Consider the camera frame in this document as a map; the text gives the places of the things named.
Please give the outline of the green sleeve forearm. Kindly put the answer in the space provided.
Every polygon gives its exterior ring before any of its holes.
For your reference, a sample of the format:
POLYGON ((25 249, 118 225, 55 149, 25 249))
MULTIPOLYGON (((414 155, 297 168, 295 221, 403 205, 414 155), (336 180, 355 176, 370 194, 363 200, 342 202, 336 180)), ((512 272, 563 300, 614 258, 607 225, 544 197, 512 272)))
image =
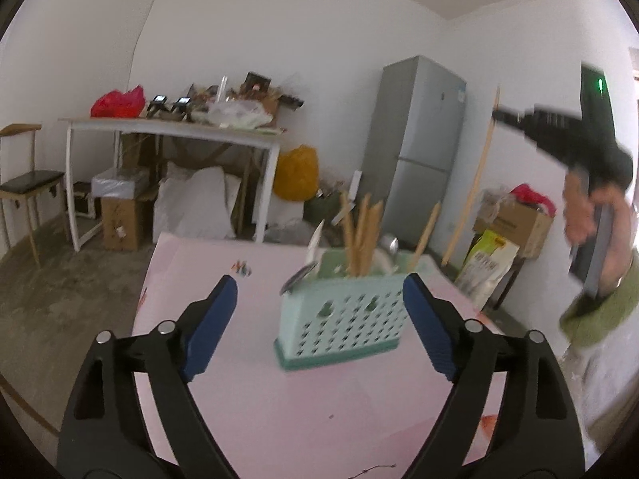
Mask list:
POLYGON ((638 251, 617 288, 609 295, 582 294, 560 318, 560 329, 571 346, 586 348, 600 344, 638 308, 638 251))

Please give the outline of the person right hand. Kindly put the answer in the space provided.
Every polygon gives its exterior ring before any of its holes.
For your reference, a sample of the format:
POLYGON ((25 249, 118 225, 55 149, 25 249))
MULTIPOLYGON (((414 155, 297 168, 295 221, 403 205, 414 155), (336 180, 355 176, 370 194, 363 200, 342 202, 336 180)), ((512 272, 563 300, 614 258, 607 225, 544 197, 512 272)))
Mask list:
POLYGON ((576 172, 566 174, 563 189, 566 239, 572 245, 582 245, 597 231, 597 206, 611 206, 612 235, 605 255, 598 285, 598 295, 607 297, 619 284, 633 262, 633 237, 636 233, 636 213, 622 189, 607 184, 587 195, 581 189, 581 177, 576 172))

